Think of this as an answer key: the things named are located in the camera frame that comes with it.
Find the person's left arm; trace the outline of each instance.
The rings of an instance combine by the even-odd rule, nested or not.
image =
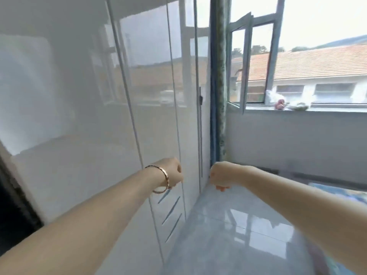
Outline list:
[[[176,158],[154,165],[167,172],[171,186],[183,180]],[[135,212],[155,188],[164,185],[166,177],[160,169],[138,171],[7,251],[0,257],[0,274],[94,274]]]

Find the window sill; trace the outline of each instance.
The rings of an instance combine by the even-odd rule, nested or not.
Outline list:
[[[230,111],[238,112],[239,106],[228,102]],[[256,111],[276,111],[276,112],[357,112],[367,113],[367,104],[313,104],[306,111],[293,111],[285,108],[284,110],[275,110],[274,105],[265,104],[247,104],[245,113]]]

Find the bangle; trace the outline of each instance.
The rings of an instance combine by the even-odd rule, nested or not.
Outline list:
[[[167,172],[165,170],[163,170],[161,167],[156,166],[156,165],[148,165],[145,168],[148,168],[148,167],[155,167],[155,168],[160,169],[163,172],[164,176],[166,177],[166,181],[167,181],[166,188],[163,191],[155,191],[155,190],[153,190],[153,193],[155,193],[155,194],[162,194],[162,193],[166,192],[167,189],[172,189],[172,187],[170,186],[170,180],[169,180],[168,175],[167,175]]]

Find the tree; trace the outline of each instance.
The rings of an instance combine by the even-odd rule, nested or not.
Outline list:
[[[295,48],[292,48],[291,52],[306,51],[306,50],[309,50],[309,48],[305,46],[296,46]]]
[[[263,45],[253,45],[251,48],[251,55],[269,53],[267,48]]]
[[[241,48],[234,48],[232,50],[232,58],[236,58],[236,57],[242,57],[242,50],[241,50]]]

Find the white glossy wardrobe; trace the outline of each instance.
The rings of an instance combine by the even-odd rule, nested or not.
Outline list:
[[[45,223],[181,159],[98,274],[159,274],[207,182],[208,9],[195,38],[193,0],[1,1],[0,155]]]

